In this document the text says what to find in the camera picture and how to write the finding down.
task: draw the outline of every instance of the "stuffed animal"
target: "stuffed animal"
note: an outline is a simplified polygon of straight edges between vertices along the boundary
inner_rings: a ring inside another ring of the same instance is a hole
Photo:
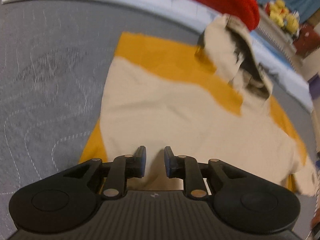
[[[282,16],[283,19],[285,19],[285,17],[289,14],[289,9],[287,7],[284,7],[282,10],[281,10],[281,13],[280,15]]]
[[[270,11],[269,18],[271,21],[273,21],[275,24],[277,24],[280,28],[282,28],[284,26],[283,18],[278,12]]]
[[[279,8],[279,9],[284,9],[285,8],[285,2],[284,0],[276,0],[275,1],[275,5]]]
[[[293,14],[289,13],[286,17],[285,20],[287,22],[285,29],[290,33],[290,34],[295,34],[297,30],[299,29],[299,21],[297,20],[296,17],[294,17]]]
[[[279,13],[281,12],[281,9],[275,4],[275,3],[269,3],[269,10],[270,12],[276,12]]]

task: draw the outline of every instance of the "metal pin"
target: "metal pin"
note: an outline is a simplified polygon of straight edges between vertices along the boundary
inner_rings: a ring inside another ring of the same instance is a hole
[[[107,197],[115,197],[119,194],[119,191],[115,188],[108,188],[105,191],[103,191],[103,194]]]
[[[193,197],[196,197],[196,198],[201,198],[201,197],[206,196],[207,193],[206,193],[204,190],[195,189],[195,190],[191,191],[191,195],[192,195]]]

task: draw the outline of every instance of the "gray quilted bedspread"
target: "gray quilted bedspread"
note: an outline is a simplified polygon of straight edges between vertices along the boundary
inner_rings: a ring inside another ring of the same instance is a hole
[[[198,35],[128,8],[80,1],[0,5],[0,239],[19,188],[77,164],[100,112],[104,83],[122,31],[196,44]],[[310,116],[278,86],[274,94],[315,155]],[[300,197],[308,233],[314,198]]]

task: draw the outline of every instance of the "yellow cloth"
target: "yellow cloth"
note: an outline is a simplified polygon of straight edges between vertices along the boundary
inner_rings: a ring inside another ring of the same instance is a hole
[[[123,33],[106,80],[100,120],[80,162],[106,158],[106,149],[112,161],[145,145],[146,176],[133,187],[177,189],[181,183],[165,178],[161,157],[161,149],[169,145],[176,154],[199,162],[219,158],[313,195],[314,167],[276,99],[248,93],[242,71],[232,85],[217,69],[197,46]]]
[[[84,147],[79,163],[83,163],[92,158],[100,158],[103,162],[108,161],[107,152],[101,137],[99,119]]]

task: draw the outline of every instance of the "white stitching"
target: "white stitching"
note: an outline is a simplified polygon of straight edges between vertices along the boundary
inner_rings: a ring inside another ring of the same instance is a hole
[[[16,57],[17,57],[17,65],[18,65],[18,74],[20,72],[19,61],[18,61],[18,48],[16,48]]]
[[[79,87],[80,91],[81,91],[81,92],[83,93],[83,95],[84,95],[84,100],[85,100],[85,102],[84,102],[83,111],[85,112],[85,108],[86,108],[86,106],[87,106],[87,98],[88,98],[88,96],[87,96],[87,94],[85,93],[85,90],[83,89],[83,86],[81,85],[81,82],[76,78],[76,76],[75,76],[75,74],[73,73],[73,71],[71,70],[70,72],[71,72],[71,75],[72,75],[72,77],[74,78],[74,80],[75,80],[75,82],[76,82],[76,85]]]
[[[44,16],[44,25],[47,26],[47,17],[44,14],[44,10],[43,10],[43,16]]]
[[[20,92],[20,93],[18,93],[16,95],[10,96],[10,97],[5,98],[5,99],[2,99],[2,100],[0,100],[0,103],[5,103],[6,101],[10,101],[10,99],[15,99],[17,97],[24,96],[24,95],[30,93],[32,90],[33,89],[31,88],[31,89],[29,89],[27,91],[23,91],[23,92]]]
[[[45,120],[45,121],[42,121],[42,122],[40,122],[40,123],[37,123],[36,125],[30,126],[30,127],[28,128],[26,134],[25,134],[25,138],[26,138],[26,135],[27,135],[27,133],[29,132],[29,130],[31,130],[31,129],[35,128],[35,127],[39,127],[39,126],[41,126],[41,125],[43,125],[43,124],[45,124],[45,123],[49,123],[49,122],[50,122],[50,123],[59,122],[59,121],[62,121],[62,120],[69,119],[69,118],[71,118],[71,117],[77,117],[77,116],[79,116],[80,114],[81,114],[81,112],[79,112],[79,113],[73,113],[73,114],[68,114],[68,115],[62,115],[62,116],[59,116],[59,117],[57,117],[57,118],[50,119],[50,120]],[[27,149],[28,156],[29,156],[29,158],[30,158],[30,160],[31,160],[31,157],[30,157],[30,155],[29,155],[29,151],[28,151],[28,147],[27,147],[26,143],[25,143],[25,147],[26,147],[26,149]]]
[[[7,84],[4,84],[4,85],[0,86],[0,89],[5,88],[7,85],[12,84],[14,81],[15,81],[15,79],[12,79],[12,80],[11,80],[10,82],[8,82]]]
[[[29,159],[30,159],[32,165],[33,165],[33,168],[35,169],[35,171],[36,171],[39,179],[41,179],[41,176],[40,176],[40,174],[38,173],[38,170],[37,170],[37,168],[36,168],[36,166],[35,166],[32,158],[31,158],[31,156],[30,156],[30,154],[29,154],[29,151],[28,151],[28,147],[27,147],[27,143],[26,143],[26,136],[27,136],[27,133],[28,133],[28,132],[29,132],[29,129],[27,130],[26,134],[24,135],[24,146],[25,146],[25,148],[26,148],[26,150],[27,150],[27,154],[28,154],[28,156],[29,156]]]
[[[30,106],[30,107],[27,107],[27,108],[22,109],[22,110],[18,109],[18,110],[16,110],[15,112],[12,112],[12,113],[5,119],[5,121],[4,121],[4,125],[3,125],[4,137],[5,137],[5,141],[6,141],[6,143],[7,143],[7,147],[8,147],[8,149],[9,149],[11,158],[12,158],[12,160],[13,160],[13,164],[14,164],[14,166],[16,167],[16,170],[17,170],[17,173],[18,173],[18,178],[19,178],[19,186],[18,186],[18,189],[20,189],[20,187],[21,187],[20,173],[19,173],[17,164],[16,164],[16,162],[15,162],[15,160],[14,160],[14,158],[13,158],[13,155],[12,155],[12,152],[11,152],[11,149],[10,149],[10,146],[9,146],[9,143],[8,143],[7,134],[6,134],[6,132],[5,132],[5,125],[7,124],[7,121],[9,120],[9,118],[12,117],[12,116],[14,116],[15,114],[23,113],[23,112],[25,112],[25,111],[27,111],[27,110],[30,110],[30,109],[33,110],[33,109],[36,109],[36,108],[38,108],[38,107],[43,107],[43,106],[45,106],[46,104],[49,104],[49,103],[51,103],[52,101],[54,101],[55,98],[57,97],[58,91],[59,91],[58,82],[57,82],[56,84],[57,84],[57,92],[56,92],[55,96],[54,96],[49,102],[41,103],[41,104],[35,105],[35,106]],[[9,195],[9,194],[13,194],[13,193],[15,193],[15,191],[0,193],[0,195]]]
[[[0,71],[0,74],[2,74],[7,68],[7,45],[4,46],[4,67]]]
[[[90,133],[91,133],[91,131],[87,131],[87,132],[85,132],[85,133],[77,133],[76,134],[76,138],[78,138],[78,135],[80,135],[80,137],[82,136],[82,134],[83,134],[83,136],[89,136],[90,135]],[[68,136],[68,139],[67,139],[67,137],[65,137],[64,138],[64,141],[68,141],[68,140],[70,140],[70,139],[74,139],[74,137],[75,137],[75,135],[73,134],[73,135],[69,135]],[[52,147],[52,151],[51,151],[51,159],[52,159],[52,162],[53,162],[53,165],[55,166],[55,168],[57,169],[57,172],[59,172],[59,169],[58,169],[58,167],[57,167],[57,165],[56,165],[56,163],[55,163],[55,161],[54,161],[54,158],[53,158],[53,150],[55,149],[55,147],[56,147],[56,145],[57,144],[59,144],[59,141],[61,141],[62,140],[62,138],[60,138],[59,140],[57,140],[56,141],[56,143],[54,144],[54,146]]]

